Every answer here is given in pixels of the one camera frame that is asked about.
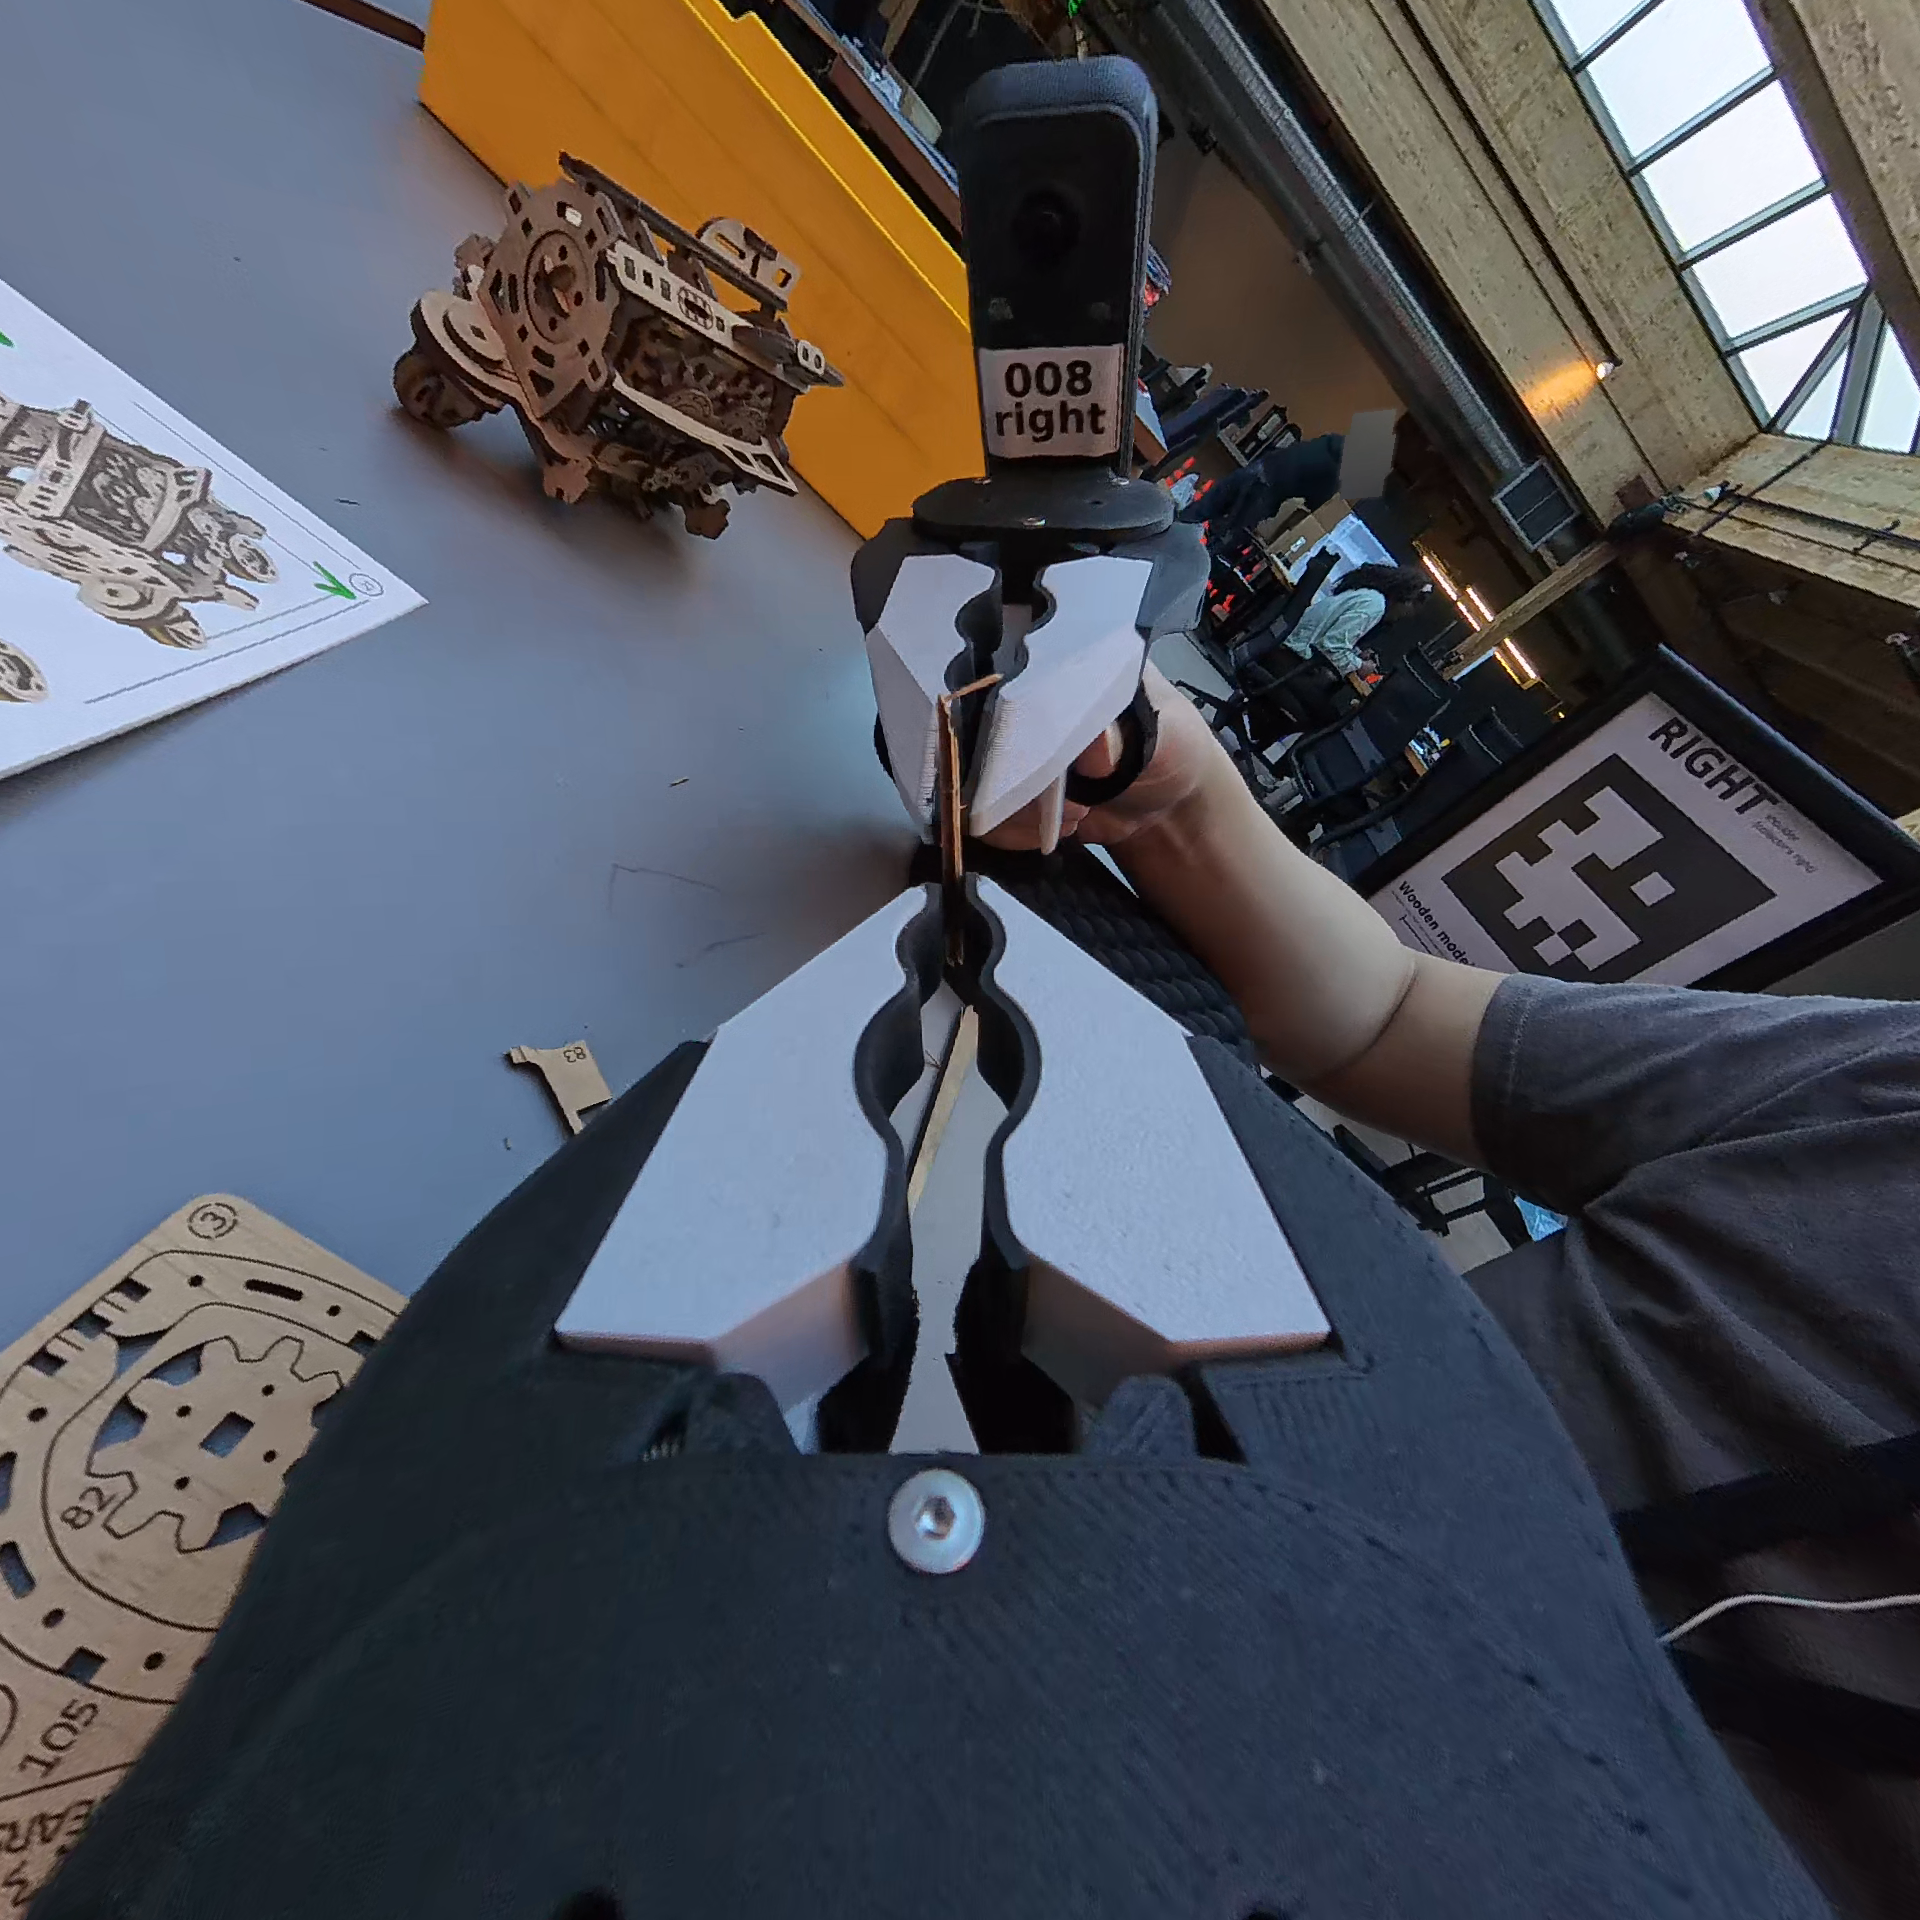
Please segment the person's dark grey shirt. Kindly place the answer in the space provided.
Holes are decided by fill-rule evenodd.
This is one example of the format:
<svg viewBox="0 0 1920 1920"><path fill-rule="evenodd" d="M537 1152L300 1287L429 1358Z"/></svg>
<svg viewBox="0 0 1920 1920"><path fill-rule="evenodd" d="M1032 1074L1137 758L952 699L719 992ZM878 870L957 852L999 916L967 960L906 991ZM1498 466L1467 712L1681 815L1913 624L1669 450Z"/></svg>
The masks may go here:
<svg viewBox="0 0 1920 1920"><path fill-rule="evenodd" d="M1918 1918L1918 1006L1505 976L1480 1167L1563 1233L1469 1273L1552 1408L1519 1669L1598 1794L1580 1913Z"/></svg>

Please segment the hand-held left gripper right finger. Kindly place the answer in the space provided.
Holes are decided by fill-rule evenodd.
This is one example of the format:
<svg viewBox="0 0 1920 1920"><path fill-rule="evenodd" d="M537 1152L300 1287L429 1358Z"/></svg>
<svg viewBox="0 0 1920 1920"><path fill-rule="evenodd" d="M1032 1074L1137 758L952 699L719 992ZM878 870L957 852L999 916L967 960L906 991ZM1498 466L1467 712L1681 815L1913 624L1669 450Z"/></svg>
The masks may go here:
<svg viewBox="0 0 1920 1920"><path fill-rule="evenodd" d="M975 1068L1002 1120L964 1283L984 1454L1067 1454L1129 1380L1327 1349L1333 1322L1194 1039L989 878L964 886Z"/></svg>

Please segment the yellow plastic storage bin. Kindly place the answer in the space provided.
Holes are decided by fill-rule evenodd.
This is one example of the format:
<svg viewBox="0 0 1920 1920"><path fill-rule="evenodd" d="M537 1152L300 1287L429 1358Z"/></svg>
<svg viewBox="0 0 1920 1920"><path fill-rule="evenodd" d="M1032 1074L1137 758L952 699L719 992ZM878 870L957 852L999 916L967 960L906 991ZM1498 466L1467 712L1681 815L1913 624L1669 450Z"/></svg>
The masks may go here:
<svg viewBox="0 0 1920 1920"><path fill-rule="evenodd" d="M960 252L764 20L721 3L430 3L420 104L506 182L571 153L681 227L738 215L799 266L789 323L842 372L787 429L858 537L980 475Z"/></svg>

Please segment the wall air vent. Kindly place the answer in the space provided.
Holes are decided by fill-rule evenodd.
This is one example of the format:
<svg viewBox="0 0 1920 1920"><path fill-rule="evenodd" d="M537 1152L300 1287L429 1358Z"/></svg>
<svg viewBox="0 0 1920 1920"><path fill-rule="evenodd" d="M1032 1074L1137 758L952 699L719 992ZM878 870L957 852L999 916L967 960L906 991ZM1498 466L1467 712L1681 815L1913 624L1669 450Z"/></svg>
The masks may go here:
<svg viewBox="0 0 1920 1920"><path fill-rule="evenodd" d="M1525 553L1546 553L1563 532L1580 528L1583 521L1583 508L1546 461L1505 477L1491 491L1491 508Z"/></svg>

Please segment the assembled wooden model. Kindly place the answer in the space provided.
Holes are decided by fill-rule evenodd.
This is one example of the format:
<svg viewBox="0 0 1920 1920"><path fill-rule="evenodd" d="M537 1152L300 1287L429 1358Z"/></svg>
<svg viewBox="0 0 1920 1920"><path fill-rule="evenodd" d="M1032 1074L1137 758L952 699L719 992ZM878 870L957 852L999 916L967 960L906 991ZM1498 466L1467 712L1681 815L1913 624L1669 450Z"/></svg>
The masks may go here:
<svg viewBox="0 0 1920 1920"><path fill-rule="evenodd" d="M795 405L845 384L787 323L799 268L738 218L686 228L588 160L557 167L514 182L500 237L467 237L450 287L413 308L397 408L433 433L514 411L545 497L675 509L719 539L736 497L799 491Z"/></svg>

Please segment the plywood sheet with gear cutouts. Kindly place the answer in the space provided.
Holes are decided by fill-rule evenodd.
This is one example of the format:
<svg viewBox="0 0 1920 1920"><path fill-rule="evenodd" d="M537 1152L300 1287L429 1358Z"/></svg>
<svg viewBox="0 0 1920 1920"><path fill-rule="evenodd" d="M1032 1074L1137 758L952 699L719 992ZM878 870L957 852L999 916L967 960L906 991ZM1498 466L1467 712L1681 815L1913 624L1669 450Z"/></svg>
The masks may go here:
<svg viewBox="0 0 1920 1920"><path fill-rule="evenodd" d="M198 1197L2 1349L2 1918L153 1740L401 1310L251 1202Z"/></svg>

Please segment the person's right hand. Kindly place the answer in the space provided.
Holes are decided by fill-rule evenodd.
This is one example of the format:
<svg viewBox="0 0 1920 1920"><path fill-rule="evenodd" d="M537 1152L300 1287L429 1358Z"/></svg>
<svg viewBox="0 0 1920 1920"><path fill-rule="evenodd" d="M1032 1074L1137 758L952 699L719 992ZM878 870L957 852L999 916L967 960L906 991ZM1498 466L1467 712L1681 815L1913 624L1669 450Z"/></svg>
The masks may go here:
<svg viewBox="0 0 1920 1920"><path fill-rule="evenodd" d="M1106 851L1125 886L1174 920L1190 906L1218 896L1220 877L1243 861L1233 846L1260 846L1270 819L1185 693L1157 666L1142 670L1140 693L1157 723L1152 755L1120 793L1096 805L1063 796L1058 819L1041 800L1026 805L984 843L1045 855L1067 846Z"/></svg>

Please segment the framed right marker sign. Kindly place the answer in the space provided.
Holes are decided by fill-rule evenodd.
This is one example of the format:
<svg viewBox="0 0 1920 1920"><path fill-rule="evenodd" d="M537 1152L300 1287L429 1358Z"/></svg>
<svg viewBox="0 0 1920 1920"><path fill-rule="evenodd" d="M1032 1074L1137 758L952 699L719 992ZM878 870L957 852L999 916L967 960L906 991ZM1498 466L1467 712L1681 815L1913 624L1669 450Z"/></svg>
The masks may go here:
<svg viewBox="0 0 1920 1920"><path fill-rule="evenodd" d="M1769 991L1918 913L1918 843L1671 651L1352 878L1426 958Z"/></svg>

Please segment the group of black office chairs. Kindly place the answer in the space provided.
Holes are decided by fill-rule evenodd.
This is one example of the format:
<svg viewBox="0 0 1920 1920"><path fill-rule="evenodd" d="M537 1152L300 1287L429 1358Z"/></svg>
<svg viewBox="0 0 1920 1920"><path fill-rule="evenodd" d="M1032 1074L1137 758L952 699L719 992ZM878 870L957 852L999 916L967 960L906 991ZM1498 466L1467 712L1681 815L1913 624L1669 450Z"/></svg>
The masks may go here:
<svg viewBox="0 0 1920 1920"><path fill-rule="evenodd" d="M1279 608L1228 646L1223 689L1182 687L1253 800L1297 840L1393 806L1426 777L1474 790L1539 737L1536 709L1443 673L1452 632L1433 615L1433 595L1369 638L1376 670L1361 677L1291 655L1291 626L1350 569L1318 550Z"/></svg>

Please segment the open instruction booklet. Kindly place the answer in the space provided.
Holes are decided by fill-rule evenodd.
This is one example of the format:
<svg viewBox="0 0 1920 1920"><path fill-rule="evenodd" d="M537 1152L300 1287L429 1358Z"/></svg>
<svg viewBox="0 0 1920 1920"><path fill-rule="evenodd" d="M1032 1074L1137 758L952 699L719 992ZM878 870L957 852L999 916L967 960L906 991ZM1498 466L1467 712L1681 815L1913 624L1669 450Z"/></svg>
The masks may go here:
<svg viewBox="0 0 1920 1920"><path fill-rule="evenodd" d="M197 709L426 598L2 287L2 777Z"/></svg>

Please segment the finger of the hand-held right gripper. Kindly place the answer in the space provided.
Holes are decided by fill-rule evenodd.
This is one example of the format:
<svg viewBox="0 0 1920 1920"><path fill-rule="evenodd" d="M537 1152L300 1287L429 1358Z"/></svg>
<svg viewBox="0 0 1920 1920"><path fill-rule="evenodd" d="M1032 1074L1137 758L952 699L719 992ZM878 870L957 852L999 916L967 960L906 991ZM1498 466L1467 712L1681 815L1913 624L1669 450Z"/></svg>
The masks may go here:
<svg viewBox="0 0 1920 1920"><path fill-rule="evenodd" d="M999 569L972 556L869 558L875 753L925 843L936 837L936 703L987 673L975 646L999 646Z"/></svg>
<svg viewBox="0 0 1920 1920"><path fill-rule="evenodd" d="M1041 619L1023 666L995 687L967 790L967 826L989 837L1060 790L1073 760L1140 689L1146 558L1070 558L1037 572Z"/></svg>

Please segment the thin wooden model part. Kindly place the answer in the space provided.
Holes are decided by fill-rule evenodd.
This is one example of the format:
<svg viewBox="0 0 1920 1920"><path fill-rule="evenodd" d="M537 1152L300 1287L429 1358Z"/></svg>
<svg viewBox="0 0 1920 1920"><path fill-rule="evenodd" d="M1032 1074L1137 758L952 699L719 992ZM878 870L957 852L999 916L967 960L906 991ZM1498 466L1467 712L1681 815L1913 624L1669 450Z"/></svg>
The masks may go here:
<svg viewBox="0 0 1920 1920"><path fill-rule="evenodd" d="M967 805L964 805L964 732L957 712L994 693L1002 673L987 673L933 703L933 829L939 851L939 918L945 964L957 972L967 964Z"/></svg>

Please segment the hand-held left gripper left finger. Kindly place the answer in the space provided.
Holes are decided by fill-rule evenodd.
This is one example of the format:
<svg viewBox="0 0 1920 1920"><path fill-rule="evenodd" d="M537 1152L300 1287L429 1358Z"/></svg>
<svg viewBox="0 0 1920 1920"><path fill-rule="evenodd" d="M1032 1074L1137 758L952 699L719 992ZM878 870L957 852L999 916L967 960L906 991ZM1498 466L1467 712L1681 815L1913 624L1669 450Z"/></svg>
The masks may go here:
<svg viewBox="0 0 1920 1920"><path fill-rule="evenodd" d="M809 1454L888 1454L920 1310L911 1171L960 1025L908 886L714 1028L557 1310L571 1356L760 1383Z"/></svg>

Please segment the person's right forearm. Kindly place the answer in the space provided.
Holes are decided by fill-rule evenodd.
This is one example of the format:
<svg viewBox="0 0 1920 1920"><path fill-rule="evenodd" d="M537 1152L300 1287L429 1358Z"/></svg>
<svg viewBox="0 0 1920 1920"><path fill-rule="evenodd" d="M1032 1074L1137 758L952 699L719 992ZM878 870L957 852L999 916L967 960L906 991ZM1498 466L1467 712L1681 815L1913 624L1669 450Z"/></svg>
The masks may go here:
<svg viewBox="0 0 1920 1920"><path fill-rule="evenodd" d="M1404 946L1284 837L1239 855L1209 913L1192 946L1284 1080L1339 1118L1488 1167L1474 1066L1505 972Z"/></svg>

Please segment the small bracket-shaped wooden part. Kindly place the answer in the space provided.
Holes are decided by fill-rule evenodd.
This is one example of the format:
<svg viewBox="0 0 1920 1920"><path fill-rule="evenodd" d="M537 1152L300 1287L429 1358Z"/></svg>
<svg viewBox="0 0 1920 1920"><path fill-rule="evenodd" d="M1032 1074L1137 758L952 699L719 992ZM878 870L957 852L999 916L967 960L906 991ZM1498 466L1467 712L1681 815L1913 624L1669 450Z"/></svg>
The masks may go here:
<svg viewBox="0 0 1920 1920"><path fill-rule="evenodd" d="M514 1045L504 1060L510 1068L522 1068L542 1079L571 1137L578 1137L588 1120L614 1101L588 1041L564 1041L555 1048Z"/></svg>

